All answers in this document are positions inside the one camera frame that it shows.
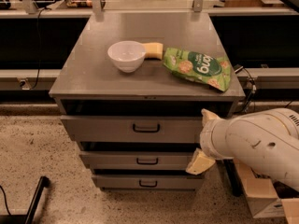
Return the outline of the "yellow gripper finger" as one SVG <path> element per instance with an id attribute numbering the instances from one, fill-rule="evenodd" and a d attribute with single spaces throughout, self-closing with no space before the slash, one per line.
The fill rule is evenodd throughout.
<path id="1" fill-rule="evenodd" d="M 211 112 L 204 108 L 201 110 L 201 114 L 202 114 L 202 125 L 203 126 L 205 126 L 211 120 L 220 119 L 220 117 L 216 113 Z"/>
<path id="2" fill-rule="evenodd" d="M 200 175 L 215 164 L 215 160 L 208 157 L 200 148 L 197 148 L 187 165 L 186 172 L 191 175 Z"/>

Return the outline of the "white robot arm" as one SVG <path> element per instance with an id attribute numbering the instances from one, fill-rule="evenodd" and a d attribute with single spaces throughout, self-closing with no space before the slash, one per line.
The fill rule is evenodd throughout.
<path id="1" fill-rule="evenodd" d="M 216 160 L 236 158 L 254 171 L 299 190 L 299 113 L 288 108 L 222 119 L 202 111 L 200 147 L 186 172 L 199 175 Z"/>

